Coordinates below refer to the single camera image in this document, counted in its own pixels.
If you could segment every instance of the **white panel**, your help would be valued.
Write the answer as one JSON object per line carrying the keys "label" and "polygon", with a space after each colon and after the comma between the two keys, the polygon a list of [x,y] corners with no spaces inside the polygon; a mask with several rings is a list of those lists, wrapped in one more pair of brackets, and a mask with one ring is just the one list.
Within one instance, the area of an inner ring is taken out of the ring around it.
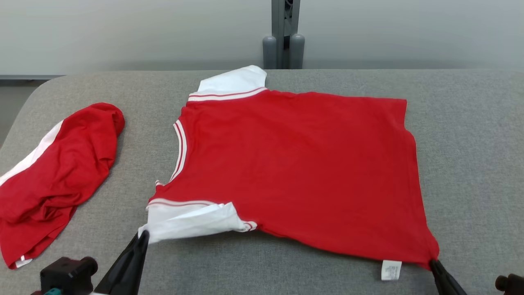
{"label": "white panel", "polygon": [[271,1],[0,0],[0,75],[262,64]]}
{"label": "white panel", "polygon": [[301,0],[304,68],[524,69],[522,0]]}

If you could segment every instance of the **care label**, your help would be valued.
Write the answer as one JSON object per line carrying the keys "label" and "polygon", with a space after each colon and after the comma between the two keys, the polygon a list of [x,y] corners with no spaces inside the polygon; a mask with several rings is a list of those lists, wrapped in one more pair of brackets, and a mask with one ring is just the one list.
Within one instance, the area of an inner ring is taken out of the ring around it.
{"label": "care label", "polygon": [[382,281],[396,281],[400,276],[400,267],[402,266],[402,261],[394,260],[384,260],[382,262],[382,272],[381,278]]}

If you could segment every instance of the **folded red cloth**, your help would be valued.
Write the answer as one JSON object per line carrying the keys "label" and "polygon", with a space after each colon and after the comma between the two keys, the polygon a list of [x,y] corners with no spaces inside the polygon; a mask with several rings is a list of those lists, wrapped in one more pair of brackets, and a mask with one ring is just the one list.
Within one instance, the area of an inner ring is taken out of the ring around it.
{"label": "folded red cloth", "polygon": [[10,269],[37,257],[109,175],[122,112],[96,103],[59,122],[0,177],[0,248]]}

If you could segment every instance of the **gray table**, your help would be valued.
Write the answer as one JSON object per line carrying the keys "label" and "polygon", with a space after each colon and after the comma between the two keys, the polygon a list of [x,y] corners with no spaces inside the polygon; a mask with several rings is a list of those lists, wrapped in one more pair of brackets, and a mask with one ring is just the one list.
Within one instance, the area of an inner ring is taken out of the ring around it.
{"label": "gray table", "polygon": [[[3,294],[30,294],[61,256],[92,256],[98,283],[136,229],[155,180],[178,155],[172,124],[200,80],[219,71],[104,72],[51,80],[22,108],[0,150],[0,174],[58,121],[104,101],[124,113],[117,161],[58,239],[19,270],[0,267]],[[440,259],[468,294],[500,294],[498,275],[524,274],[524,75],[487,70],[274,70],[267,87],[408,100],[428,225]],[[436,294],[430,272],[335,255],[263,233],[165,241],[147,254],[141,294]]]}

